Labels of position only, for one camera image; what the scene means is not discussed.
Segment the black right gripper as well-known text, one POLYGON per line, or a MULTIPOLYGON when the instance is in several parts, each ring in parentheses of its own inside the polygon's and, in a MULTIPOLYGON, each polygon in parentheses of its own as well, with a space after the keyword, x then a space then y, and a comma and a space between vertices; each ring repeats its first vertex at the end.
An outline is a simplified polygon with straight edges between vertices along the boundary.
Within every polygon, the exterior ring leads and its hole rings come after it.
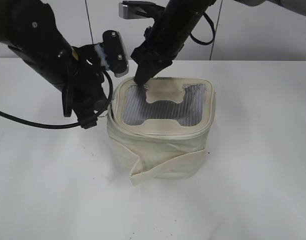
POLYGON ((136 84, 146 84, 172 64, 193 30, 192 14, 161 14, 144 32, 144 42, 131 58, 137 63, 136 84))

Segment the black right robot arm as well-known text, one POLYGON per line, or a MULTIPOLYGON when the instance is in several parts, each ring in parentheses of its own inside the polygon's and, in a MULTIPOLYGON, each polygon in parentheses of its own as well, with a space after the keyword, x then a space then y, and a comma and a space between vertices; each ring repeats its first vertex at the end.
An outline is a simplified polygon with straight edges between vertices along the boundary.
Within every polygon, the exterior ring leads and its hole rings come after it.
POLYGON ((138 86, 172 65, 202 16, 215 33, 214 23, 206 15, 213 4, 213 0, 170 0, 166 7, 147 1, 130 3, 144 11, 142 17, 154 19, 153 26, 144 32, 144 42, 131 54, 137 63, 134 81, 138 86))

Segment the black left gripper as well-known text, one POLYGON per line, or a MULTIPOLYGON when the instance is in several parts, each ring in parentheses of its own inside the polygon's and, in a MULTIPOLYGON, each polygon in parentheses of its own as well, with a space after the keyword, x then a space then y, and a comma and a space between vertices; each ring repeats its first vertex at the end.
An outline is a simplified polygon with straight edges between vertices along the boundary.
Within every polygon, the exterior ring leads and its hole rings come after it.
POLYGON ((73 47, 62 57, 65 67, 65 84, 61 91, 65 117, 75 112, 83 129, 97 126, 98 117, 109 106, 102 84, 105 68, 95 44, 73 47))

